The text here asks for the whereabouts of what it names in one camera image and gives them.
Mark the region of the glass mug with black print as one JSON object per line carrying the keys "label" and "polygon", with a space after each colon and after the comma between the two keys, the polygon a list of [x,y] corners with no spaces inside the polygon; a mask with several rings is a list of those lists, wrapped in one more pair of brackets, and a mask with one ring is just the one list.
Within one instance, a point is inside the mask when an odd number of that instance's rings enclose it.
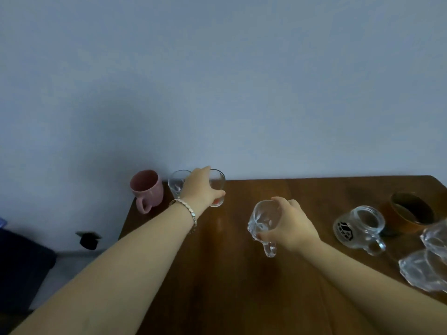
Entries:
{"label": "glass mug with black print", "polygon": [[333,224],[337,240],[351,249],[363,249],[377,256],[386,250],[380,233],[385,219],[380,211],[367,205],[358,206],[338,217]]}

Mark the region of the person's left forearm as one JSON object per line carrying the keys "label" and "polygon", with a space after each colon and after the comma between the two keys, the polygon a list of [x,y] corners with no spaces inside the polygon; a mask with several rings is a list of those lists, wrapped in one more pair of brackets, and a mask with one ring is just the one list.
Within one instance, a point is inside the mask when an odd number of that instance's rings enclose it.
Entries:
{"label": "person's left forearm", "polygon": [[193,228],[193,214],[175,200],[87,265],[10,335],[135,335]]}

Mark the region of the clear drinking glass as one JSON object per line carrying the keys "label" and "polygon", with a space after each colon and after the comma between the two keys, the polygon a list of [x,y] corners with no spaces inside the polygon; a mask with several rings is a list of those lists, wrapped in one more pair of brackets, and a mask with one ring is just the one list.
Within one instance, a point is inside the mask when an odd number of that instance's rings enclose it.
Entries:
{"label": "clear drinking glass", "polygon": [[189,170],[177,170],[168,178],[168,186],[174,199],[180,197],[186,178],[191,174]]}

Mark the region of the person's right forearm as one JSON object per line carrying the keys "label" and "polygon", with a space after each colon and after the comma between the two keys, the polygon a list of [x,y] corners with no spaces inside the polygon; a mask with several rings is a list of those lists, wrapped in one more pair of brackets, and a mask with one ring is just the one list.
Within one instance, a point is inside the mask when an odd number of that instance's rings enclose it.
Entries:
{"label": "person's right forearm", "polygon": [[296,246],[375,325],[393,335],[447,335],[447,305],[316,239]]}

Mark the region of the faceted clear glass mug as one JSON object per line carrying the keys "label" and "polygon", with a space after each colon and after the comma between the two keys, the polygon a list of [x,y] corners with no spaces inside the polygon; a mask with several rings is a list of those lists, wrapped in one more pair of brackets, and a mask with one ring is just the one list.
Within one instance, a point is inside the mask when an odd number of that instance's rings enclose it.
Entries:
{"label": "faceted clear glass mug", "polygon": [[447,258],[425,248],[400,259],[398,265],[401,276],[411,286],[426,292],[447,293]]}
{"label": "faceted clear glass mug", "polygon": [[447,218],[427,227],[420,239],[430,252],[447,262]]}

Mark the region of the dark blue furniture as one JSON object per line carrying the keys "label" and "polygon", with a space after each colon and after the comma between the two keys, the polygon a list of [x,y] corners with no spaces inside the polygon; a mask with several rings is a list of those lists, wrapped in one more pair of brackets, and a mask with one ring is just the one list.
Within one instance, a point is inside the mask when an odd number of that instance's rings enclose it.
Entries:
{"label": "dark blue furniture", "polygon": [[53,250],[0,229],[0,313],[28,311],[56,259]]}

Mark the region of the clear glass with red base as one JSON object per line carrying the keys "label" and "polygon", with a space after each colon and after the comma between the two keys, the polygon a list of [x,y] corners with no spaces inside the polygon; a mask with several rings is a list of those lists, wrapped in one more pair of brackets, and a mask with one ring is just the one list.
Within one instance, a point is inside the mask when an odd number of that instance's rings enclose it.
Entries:
{"label": "clear glass with red base", "polygon": [[[223,190],[225,185],[225,175],[218,169],[210,169],[209,173],[209,183],[210,187],[214,190]],[[210,207],[216,208],[222,205],[224,201],[224,196],[215,199]]]}

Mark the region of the pink ceramic mug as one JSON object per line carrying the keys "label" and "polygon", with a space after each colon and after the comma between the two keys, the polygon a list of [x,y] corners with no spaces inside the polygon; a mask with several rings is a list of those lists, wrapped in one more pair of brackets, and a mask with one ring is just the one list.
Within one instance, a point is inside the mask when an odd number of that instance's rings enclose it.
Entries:
{"label": "pink ceramic mug", "polygon": [[154,170],[137,172],[130,181],[130,188],[135,196],[136,208],[141,214],[148,214],[163,201],[163,184]]}

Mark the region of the small black object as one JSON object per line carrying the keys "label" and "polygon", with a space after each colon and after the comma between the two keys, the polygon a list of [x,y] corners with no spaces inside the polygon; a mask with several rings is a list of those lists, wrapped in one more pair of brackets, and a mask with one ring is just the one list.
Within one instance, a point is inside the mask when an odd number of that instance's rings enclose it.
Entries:
{"label": "small black object", "polygon": [[94,231],[77,231],[75,234],[80,238],[79,244],[81,247],[89,251],[96,250],[99,240],[102,239],[102,236]]}

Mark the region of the brown ceramic cup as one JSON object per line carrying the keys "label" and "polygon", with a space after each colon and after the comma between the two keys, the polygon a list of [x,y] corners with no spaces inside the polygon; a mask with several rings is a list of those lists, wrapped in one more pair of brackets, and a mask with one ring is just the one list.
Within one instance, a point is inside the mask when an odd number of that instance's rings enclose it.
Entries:
{"label": "brown ceramic cup", "polygon": [[438,222],[432,207],[412,192],[395,192],[379,211],[385,220],[383,236],[413,234]]}

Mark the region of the person's right hand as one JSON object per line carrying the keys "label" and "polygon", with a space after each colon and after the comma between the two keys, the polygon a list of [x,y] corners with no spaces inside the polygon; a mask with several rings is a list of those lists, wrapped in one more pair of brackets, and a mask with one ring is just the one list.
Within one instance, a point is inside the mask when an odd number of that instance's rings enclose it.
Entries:
{"label": "person's right hand", "polygon": [[278,243],[289,251],[304,253],[307,245],[320,242],[321,238],[297,200],[272,197],[279,204],[281,217],[275,228],[280,233]]}

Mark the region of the person's left hand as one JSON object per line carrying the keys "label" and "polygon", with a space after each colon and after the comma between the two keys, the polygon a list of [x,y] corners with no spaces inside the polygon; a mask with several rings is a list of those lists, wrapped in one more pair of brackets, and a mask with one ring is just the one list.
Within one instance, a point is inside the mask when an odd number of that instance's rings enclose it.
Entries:
{"label": "person's left hand", "polygon": [[211,202],[209,173],[211,166],[196,168],[186,178],[179,199],[186,202],[199,218]]}

